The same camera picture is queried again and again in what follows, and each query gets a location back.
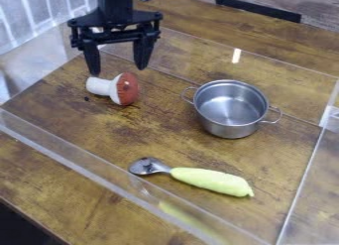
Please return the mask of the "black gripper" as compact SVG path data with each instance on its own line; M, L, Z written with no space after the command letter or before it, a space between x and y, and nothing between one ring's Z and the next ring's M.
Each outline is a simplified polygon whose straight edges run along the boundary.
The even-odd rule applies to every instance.
M160 38L160 12L133 10L121 22L108 21L94 9L84 16L68 20L72 29L70 45L84 50L89 74L100 74L100 55L96 45L133 42L133 61L138 70L148 66L153 45Z

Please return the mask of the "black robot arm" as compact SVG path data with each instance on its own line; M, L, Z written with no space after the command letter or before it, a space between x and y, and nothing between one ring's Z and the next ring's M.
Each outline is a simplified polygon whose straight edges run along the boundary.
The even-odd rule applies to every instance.
M137 11L133 0L96 0L97 7L84 16L68 20L70 45L84 53L88 72L100 74L97 47L132 43L133 62L138 70L148 66L153 45L160 38L160 12Z

